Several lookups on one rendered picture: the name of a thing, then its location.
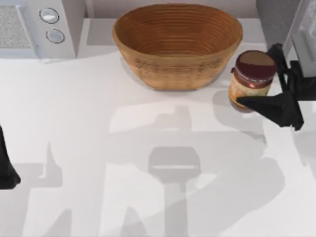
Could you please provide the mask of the jar with dark red lid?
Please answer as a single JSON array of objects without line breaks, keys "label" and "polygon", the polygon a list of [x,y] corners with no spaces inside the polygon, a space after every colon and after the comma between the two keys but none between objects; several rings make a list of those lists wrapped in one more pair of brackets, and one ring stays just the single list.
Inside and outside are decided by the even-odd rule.
[{"label": "jar with dark red lid", "polygon": [[235,109],[244,113],[252,112],[237,102],[238,97],[266,96],[276,74],[274,60],[265,52],[248,50],[236,59],[232,68],[232,80],[229,86],[229,99]]}]

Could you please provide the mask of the grey cabinet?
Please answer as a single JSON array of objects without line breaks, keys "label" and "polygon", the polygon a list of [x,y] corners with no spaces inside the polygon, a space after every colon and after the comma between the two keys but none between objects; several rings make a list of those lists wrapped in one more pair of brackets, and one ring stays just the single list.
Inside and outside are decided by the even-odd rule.
[{"label": "grey cabinet", "polygon": [[267,48],[285,44],[301,0],[256,0]]}]

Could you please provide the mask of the brown woven basket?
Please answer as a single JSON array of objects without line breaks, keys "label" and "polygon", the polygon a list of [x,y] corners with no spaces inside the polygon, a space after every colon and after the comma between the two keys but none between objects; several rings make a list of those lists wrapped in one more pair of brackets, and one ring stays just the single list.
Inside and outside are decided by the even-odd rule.
[{"label": "brown woven basket", "polygon": [[113,40],[128,67],[155,90],[206,86],[224,70],[242,38],[235,16],[193,3],[146,5],[113,25]]}]

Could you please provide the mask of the pale microwave oven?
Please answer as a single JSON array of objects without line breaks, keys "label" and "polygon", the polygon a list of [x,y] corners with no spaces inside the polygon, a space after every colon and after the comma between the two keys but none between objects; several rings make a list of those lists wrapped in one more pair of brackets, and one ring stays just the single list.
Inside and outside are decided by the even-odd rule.
[{"label": "pale microwave oven", "polygon": [[[23,0],[29,5],[34,28],[36,49],[0,49],[0,59],[74,59],[78,54],[80,37],[86,13],[86,0]],[[53,8],[59,13],[59,21],[48,24],[41,20],[41,9]],[[59,29],[65,35],[60,44],[51,43],[46,31]]]}]

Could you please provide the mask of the round silver microwave knob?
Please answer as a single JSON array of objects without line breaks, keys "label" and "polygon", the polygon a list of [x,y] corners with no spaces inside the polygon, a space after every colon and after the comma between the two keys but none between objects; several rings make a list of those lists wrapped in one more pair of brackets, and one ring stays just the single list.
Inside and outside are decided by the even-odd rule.
[{"label": "round silver microwave knob", "polygon": [[45,35],[46,35],[46,38],[51,43],[54,43],[54,44],[60,44],[65,41],[65,35],[59,29],[53,28],[53,29],[47,30]]},{"label": "round silver microwave knob", "polygon": [[48,24],[55,24],[59,21],[59,13],[53,8],[45,8],[39,11],[41,20]]}]

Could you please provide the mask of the grey mesh microwave door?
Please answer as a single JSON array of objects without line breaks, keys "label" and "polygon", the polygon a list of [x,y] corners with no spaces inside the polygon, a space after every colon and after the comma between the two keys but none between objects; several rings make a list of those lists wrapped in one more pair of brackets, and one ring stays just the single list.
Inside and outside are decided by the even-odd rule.
[{"label": "grey mesh microwave door", "polygon": [[0,49],[36,49],[29,5],[23,0],[0,0]]}]

